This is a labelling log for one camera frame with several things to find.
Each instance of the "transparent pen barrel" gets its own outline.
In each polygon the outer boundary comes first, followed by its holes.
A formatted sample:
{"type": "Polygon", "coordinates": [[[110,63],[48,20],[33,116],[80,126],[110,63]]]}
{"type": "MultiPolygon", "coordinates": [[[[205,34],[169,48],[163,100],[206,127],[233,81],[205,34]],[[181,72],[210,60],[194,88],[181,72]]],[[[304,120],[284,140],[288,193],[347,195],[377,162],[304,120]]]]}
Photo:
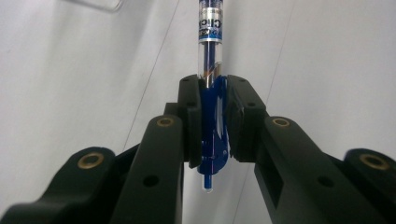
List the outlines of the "transparent pen barrel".
{"type": "Polygon", "coordinates": [[[207,88],[221,75],[222,0],[200,1],[198,75],[207,88]]]}

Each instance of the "screw hole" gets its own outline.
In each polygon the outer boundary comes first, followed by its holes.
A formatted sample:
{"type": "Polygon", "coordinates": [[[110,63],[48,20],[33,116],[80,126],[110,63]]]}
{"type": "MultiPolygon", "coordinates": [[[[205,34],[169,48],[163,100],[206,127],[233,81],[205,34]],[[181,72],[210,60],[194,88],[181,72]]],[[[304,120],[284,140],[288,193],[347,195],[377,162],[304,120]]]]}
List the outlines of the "screw hole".
{"type": "Polygon", "coordinates": [[[162,118],[157,121],[157,125],[161,127],[169,127],[174,123],[173,119],[162,118]]]}
{"type": "Polygon", "coordinates": [[[143,184],[148,188],[158,185],[159,182],[160,179],[156,175],[149,175],[143,180],[143,184]]]}
{"type": "Polygon", "coordinates": [[[91,169],[100,165],[104,159],[105,157],[102,153],[92,152],[79,159],[78,167],[84,170],[91,169]]]}
{"type": "Polygon", "coordinates": [[[334,187],[334,182],[332,182],[332,180],[327,176],[320,176],[318,178],[318,182],[319,182],[319,184],[321,184],[322,186],[324,186],[326,188],[334,187]]]}
{"type": "Polygon", "coordinates": [[[360,159],[361,162],[376,170],[388,170],[389,168],[389,164],[376,155],[362,154],[360,159]]]}
{"type": "Polygon", "coordinates": [[[280,127],[288,127],[290,123],[285,119],[273,119],[273,123],[280,127]]]}

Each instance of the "pen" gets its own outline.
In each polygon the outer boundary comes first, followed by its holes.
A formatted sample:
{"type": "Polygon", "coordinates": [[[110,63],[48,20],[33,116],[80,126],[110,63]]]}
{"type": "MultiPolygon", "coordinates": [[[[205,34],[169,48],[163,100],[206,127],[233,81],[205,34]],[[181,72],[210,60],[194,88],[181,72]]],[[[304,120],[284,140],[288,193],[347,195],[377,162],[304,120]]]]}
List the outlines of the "pen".
{"type": "Polygon", "coordinates": [[[213,190],[215,175],[228,160],[228,136],[223,110],[226,103],[226,77],[221,75],[222,0],[199,0],[199,62],[202,101],[203,189],[213,190]]]}

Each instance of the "white background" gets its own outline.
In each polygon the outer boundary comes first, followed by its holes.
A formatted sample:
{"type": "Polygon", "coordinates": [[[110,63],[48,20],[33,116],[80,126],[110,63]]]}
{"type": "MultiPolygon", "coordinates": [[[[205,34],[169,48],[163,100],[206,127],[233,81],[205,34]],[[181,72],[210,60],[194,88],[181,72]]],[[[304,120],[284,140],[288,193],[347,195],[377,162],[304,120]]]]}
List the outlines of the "white background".
{"type": "MultiPolygon", "coordinates": [[[[0,216],[75,152],[139,143],[197,72],[197,23],[197,0],[1,1],[0,216]]],[[[396,158],[394,1],[226,0],[223,32],[223,73],[249,80],[270,115],[338,159],[396,158]]],[[[253,165],[230,160],[210,194],[195,170],[184,184],[183,223],[271,223],[253,165]]]]}

